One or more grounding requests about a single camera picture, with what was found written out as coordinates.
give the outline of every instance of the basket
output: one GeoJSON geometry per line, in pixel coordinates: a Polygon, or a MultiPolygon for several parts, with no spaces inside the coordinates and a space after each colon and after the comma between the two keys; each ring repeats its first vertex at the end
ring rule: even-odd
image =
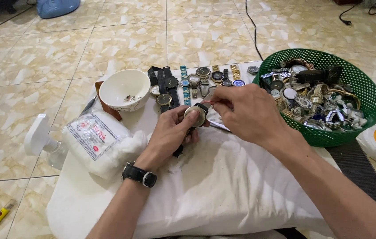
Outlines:
{"type": "Polygon", "coordinates": [[[259,73],[253,80],[253,83],[259,84],[259,76],[269,73],[268,69],[278,68],[282,60],[288,60],[293,57],[301,58],[309,63],[313,63],[316,69],[325,69],[329,66],[339,65],[343,67],[341,80],[349,83],[354,90],[355,95],[360,99],[360,109],[365,114],[368,122],[363,129],[351,132],[330,132],[307,127],[298,123],[284,114],[281,114],[285,122],[291,127],[300,131],[306,141],[315,147],[334,147],[348,143],[356,138],[361,132],[376,124],[376,85],[359,68],[349,62],[336,57],[332,54],[310,49],[287,49],[275,52],[268,56],[260,65],[259,73]]]}

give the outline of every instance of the tile floor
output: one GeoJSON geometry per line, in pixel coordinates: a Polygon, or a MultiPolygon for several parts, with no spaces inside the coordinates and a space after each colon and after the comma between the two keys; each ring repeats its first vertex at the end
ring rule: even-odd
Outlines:
{"type": "MultiPolygon", "coordinates": [[[[354,8],[344,16],[353,25],[346,26],[338,15],[348,6],[332,0],[248,4],[264,57],[286,48],[321,50],[376,83],[376,15],[354,8]]],[[[43,154],[26,156],[22,146],[37,114],[64,126],[83,109],[98,77],[122,69],[259,60],[245,11],[244,0],[82,0],[62,17],[41,19],[32,8],[1,25],[0,208],[11,198],[20,204],[0,224],[0,239],[54,238],[44,209],[60,172],[43,154]]],[[[0,12],[0,22],[7,17],[0,12]]]]}

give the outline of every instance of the white ceramic bowl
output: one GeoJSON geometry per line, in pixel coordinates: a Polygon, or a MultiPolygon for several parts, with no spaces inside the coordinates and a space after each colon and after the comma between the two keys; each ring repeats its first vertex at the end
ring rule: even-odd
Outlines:
{"type": "Polygon", "coordinates": [[[123,70],[107,78],[100,87],[101,100],[110,108],[131,112],[145,106],[150,96],[148,75],[138,70],[123,70]]]}

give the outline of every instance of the hand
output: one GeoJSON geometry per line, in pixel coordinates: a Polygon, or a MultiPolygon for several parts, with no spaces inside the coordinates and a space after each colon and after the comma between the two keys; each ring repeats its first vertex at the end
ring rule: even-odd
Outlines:
{"type": "Polygon", "coordinates": [[[266,150],[282,141],[297,136],[276,108],[273,96],[257,84],[241,87],[219,86],[211,101],[224,125],[239,138],[257,144],[266,150]],[[234,111],[222,100],[232,102],[234,111]]]}
{"type": "MultiPolygon", "coordinates": [[[[135,166],[147,171],[156,171],[172,156],[182,142],[197,143],[199,141],[196,130],[187,133],[200,112],[194,110],[184,117],[188,108],[189,106],[179,106],[160,115],[147,148],[136,160],[135,166]]],[[[208,127],[209,125],[210,123],[206,121],[203,126],[208,127]]]]}

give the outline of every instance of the black mat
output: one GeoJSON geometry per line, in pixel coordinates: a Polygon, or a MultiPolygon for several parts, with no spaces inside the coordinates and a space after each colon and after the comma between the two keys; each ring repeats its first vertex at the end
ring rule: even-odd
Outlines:
{"type": "Polygon", "coordinates": [[[376,201],[376,171],[356,139],[326,148],[343,174],[376,201]]]}

